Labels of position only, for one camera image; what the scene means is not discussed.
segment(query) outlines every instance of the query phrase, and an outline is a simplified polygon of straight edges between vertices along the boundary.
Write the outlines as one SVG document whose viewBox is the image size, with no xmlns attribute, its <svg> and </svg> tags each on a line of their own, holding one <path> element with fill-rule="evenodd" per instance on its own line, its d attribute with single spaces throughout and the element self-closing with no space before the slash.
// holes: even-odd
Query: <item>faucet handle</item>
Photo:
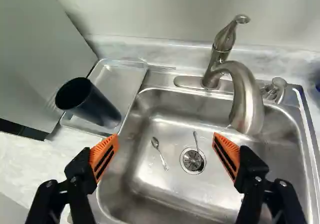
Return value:
<svg viewBox="0 0 320 224">
<path fill-rule="evenodd" d="M 232 49 L 236 41 L 236 27 L 238 24 L 247 24 L 250 18 L 247 15 L 236 15 L 234 19 L 217 33 L 213 47 L 219 52 L 227 52 Z"/>
<path fill-rule="evenodd" d="M 280 104 L 285 96 L 287 82 L 281 77 L 274 77 L 271 84 L 267 84 L 260 89 L 262 98 L 273 100 Z"/>
<path fill-rule="evenodd" d="M 251 19 L 247 15 L 239 14 L 236 15 L 233 20 L 236 21 L 238 24 L 247 24 L 250 22 Z"/>
</svg>

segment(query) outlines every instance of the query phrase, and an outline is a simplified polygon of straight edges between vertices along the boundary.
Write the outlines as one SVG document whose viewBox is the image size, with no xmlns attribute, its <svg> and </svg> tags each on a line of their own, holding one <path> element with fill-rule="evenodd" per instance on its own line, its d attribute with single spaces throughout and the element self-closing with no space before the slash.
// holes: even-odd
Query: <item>faucet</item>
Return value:
<svg viewBox="0 0 320 224">
<path fill-rule="evenodd" d="M 229 120 L 237 131 L 254 135 L 258 134 L 263 125 L 264 105 L 259 87 L 252 72 L 238 61 L 226 61 L 236 40 L 236 27 L 246 24 L 250 18 L 237 15 L 215 37 L 209 66 L 201 82 L 206 89 L 217 89 L 219 80 L 224 73 L 229 73 L 234 88 Z"/>
</svg>

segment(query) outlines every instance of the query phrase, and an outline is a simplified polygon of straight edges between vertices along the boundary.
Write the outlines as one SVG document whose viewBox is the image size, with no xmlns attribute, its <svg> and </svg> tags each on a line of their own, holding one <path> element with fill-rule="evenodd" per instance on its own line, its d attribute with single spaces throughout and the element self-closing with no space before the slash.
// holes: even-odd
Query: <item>gray cabinet door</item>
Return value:
<svg viewBox="0 0 320 224">
<path fill-rule="evenodd" d="M 50 133 L 58 88 L 96 62 L 57 0 L 0 0 L 0 118 Z"/>
</svg>

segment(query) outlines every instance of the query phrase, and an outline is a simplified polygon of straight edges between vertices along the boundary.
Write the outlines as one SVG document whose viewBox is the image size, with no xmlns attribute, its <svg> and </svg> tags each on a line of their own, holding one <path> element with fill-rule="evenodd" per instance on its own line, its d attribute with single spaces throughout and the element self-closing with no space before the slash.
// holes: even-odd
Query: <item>faucet spout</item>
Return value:
<svg viewBox="0 0 320 224">
<path fill-rule="evenodd" d="M 216 66 L 207 79 L 215 82 L 220 79 L 221 73 L 229 73 L 234 85 L 234 99 L 229 114 L 231 126 L 243 134 L 258 134 L 262 129 L 265 114 L 254 75 L 238 61 L 225 61 Z"/>
</svg>

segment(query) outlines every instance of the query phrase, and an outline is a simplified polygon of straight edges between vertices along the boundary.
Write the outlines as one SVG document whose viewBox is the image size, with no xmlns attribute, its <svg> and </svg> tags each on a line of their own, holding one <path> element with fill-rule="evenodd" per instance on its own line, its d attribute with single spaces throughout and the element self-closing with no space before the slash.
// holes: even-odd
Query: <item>countertop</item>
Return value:
<svg viewBox="0 0 320 224">
<path fill-rule="evenodd" d="M 266 71 L 253 73 L 257 79 L 262 80 L 270 80 L 275 76 Z M 320 93 L 314 91 L 312 82 L 306 78 L 290 76 L 288 73 L 284 78 L 289 83 L 303 86 L 317 141 L 320 143 L 320 129 L 317 129 L 320 126 Z M 100 140 L 98 136 L 59 125 L 46 141 L 0 132 L 0 192 L 29 208 L 36 189 L 42 182 L 49 179 L 63 181 L 63 170 L 73 157 L 84 147 L 92 147 Z M 69 207 L 66 207 L 61 223 L 67 223 L 68 213 Z"/>
</svg>

